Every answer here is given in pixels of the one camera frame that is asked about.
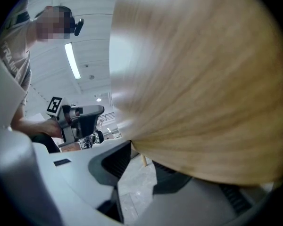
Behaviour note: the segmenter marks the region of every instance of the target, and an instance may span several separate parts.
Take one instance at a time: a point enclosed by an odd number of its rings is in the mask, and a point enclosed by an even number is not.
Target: wooden tabletop
[[[283,176],[283,35],[260,0],[117,0],[110,74],[143,155],[214,182]]]

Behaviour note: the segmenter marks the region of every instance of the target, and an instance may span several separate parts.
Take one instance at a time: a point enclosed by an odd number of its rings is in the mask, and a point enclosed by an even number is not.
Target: ceiling
[[[83,18],[84,26],[77,37],[71,34],[69,40],[38,43],[30,50],[33,77],[25,107],[27,117],[37,113],[46,117],[45,111],[53,96],[65,97],[68,103],[75,105],[103,105],[104,114],[113,112],[109,37],[115,2],[116,0],[29,1],[28,12],[31,18],[47,5],[62,5],[72,10],[76,22]],[[78,80],[72,74],[64,49],[64,44],[69,42],[73,43],[81,75]],[[115,121],[110,124],[110,129],[117,128]]]

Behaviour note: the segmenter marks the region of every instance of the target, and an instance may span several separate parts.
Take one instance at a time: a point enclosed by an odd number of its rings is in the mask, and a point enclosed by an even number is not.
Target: ceiling light
[[[74,74],[76,79],[80,79],[81,76],[80,76],[79,70],[77,69],[77,66],[76,66],[75,56],[74,56],[74,52],[72,50],[72,43],[65,44],[65,51],[66,51],[66,54],[67,54],[67,58],[68,58],[72,73]]]

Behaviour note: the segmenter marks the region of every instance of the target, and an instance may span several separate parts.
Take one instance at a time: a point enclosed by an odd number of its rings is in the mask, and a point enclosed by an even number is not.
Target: gray t-shirt
[[[16,82],[27,92],[32,72],[30,70],[30,55],[26,49],[26,32],[29,22],[8,30],[0,35],[0,58]],[[26,105],[26,96],[21,104]]]

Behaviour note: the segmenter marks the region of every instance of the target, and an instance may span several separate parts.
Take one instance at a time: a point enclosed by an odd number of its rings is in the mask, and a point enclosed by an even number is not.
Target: hand
[[[41,132],[49,135],[50,137],[62,138],[62,130],[57,121],[48,119],[40,123]]]

